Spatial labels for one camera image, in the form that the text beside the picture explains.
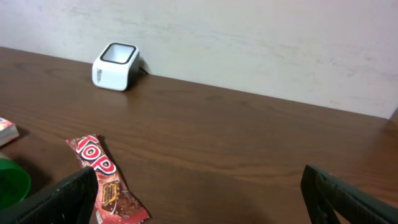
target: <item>small white box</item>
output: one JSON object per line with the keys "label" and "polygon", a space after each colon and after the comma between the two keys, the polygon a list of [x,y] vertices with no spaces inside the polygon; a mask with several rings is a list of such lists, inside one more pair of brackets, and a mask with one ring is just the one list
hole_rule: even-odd
{"label": "small white box", "polygon": [[93,83],[111,90],[125,90],[139,71],[139,49],[110,43],[93,63]]}

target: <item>brown table surface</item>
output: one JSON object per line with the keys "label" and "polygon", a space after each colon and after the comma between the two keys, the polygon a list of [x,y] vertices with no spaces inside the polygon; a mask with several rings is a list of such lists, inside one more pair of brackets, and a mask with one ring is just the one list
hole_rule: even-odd
{"label": "brown table surface", "polygon": [[1,151],[31,193],[80,170],[65,139],[103,134],[153,224],[310,223],[305,164],[398,205],[398,127],[382,118],[154,75],[105,90],[91,64],[5,48],[0,116],[22,130]]}

